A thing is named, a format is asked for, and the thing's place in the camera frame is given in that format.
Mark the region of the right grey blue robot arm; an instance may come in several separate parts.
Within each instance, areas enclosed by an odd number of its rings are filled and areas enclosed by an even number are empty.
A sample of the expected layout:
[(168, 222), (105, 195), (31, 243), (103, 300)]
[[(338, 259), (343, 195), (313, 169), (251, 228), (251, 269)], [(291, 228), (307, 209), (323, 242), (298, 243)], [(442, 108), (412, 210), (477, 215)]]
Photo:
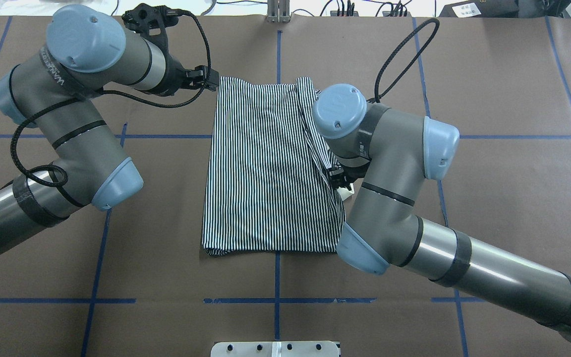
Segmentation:
[(571, 343), (571, 276), (416, 215), (426, 180), (442, 179), (458, 129), (428, 116), (368, 102), (351, 84), (322, 90), (313, 122), (341, 174), (362, 179), (336, 246), (371, 274), (405, 268), (557, 331)]

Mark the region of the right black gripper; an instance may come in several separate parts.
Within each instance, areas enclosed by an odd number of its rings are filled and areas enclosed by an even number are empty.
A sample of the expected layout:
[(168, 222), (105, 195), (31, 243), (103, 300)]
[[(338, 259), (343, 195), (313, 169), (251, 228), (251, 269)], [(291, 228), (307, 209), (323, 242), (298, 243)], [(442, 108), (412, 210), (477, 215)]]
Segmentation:
[(353, 190), (352, 184), (365, 176), (365, 165), (348, 167), (341, 164), (333, 165), (327, 171), (327, 178), (334, 190)]

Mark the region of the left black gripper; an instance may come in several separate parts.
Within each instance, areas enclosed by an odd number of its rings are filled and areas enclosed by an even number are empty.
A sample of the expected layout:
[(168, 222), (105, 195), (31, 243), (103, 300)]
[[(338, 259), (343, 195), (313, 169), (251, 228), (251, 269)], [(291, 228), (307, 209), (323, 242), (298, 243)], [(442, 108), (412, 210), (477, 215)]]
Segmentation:
[[(167, 28), (179, 24), (183, 16), (192, 18), (200, 32), (206, 52), (204, 65), (186, 68), (169, 51)], [(197, 16), (188, 10), (141, 3), (125, 11), (121, 20), (125, 28), (138, 34), (149, 47), (149, 65), (143, 76), (130, 84), (134, 90), (156, 96), (172, 96), (177, 90), (209, 90), (219, 88), (219, 72), (212, 69), (211, 48)]]

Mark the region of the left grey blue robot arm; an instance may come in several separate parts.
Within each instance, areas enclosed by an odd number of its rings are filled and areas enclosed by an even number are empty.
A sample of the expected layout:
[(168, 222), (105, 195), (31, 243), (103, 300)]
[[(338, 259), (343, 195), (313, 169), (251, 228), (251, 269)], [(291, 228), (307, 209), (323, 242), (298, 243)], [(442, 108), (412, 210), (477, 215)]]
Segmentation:
[(17, 125), (10, 156), (19, 176), (0, 188), (0, 255), (92, 205), (107, 211), (138, 192), (143, 178), (93, 104), (129, 93), (167, 97), (216, 91), (208, 39), (195, 14), (139, 4), (120, 20), (83, 4), (57, 10), (38, 52), (0, 80), (0, 111)]

